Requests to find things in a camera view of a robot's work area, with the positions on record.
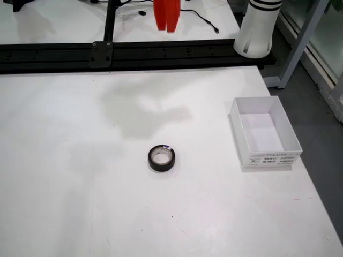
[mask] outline gray metal frame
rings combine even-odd
[[[285,88],[290,76],[293,74],[296,65],[298,64],[301,55],[303,54],[307,44],[310,41],[329,0],[318,0],[310,10],[304,25],[302,26],[299,35],[292,44],[292,50],[283,66],[281,73],[277,77],[265,78],[267,87]]]

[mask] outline black metal frame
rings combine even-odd
[[[4,3],[13,5],[13,12],[19,12],[24,4],[34,0],[4,0]]]
[[[0,74],[193,69],[274,64],[238,55],[232,39],[113,43],[115,11],[109,0],[104,41],[0,46]]]

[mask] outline metal bracket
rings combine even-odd
[[[109,68],[112,63],[113,43],[110,41],[95,41],[92,44],[90,67]]]
[[[263,80],[267,87],[278,87],[281,81],[279,77],[266,77]]]

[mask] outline tape roll center hole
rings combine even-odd
[[[151,159],[156,164],[166,164],[170,162],[170,160],[172,159],[171,157],[171,151],[164,148],[158,148],[152,152]]]

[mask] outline open white box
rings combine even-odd
[[[235,98],[230,118],[246,168],[290,166],[302,153],[277,96]]]

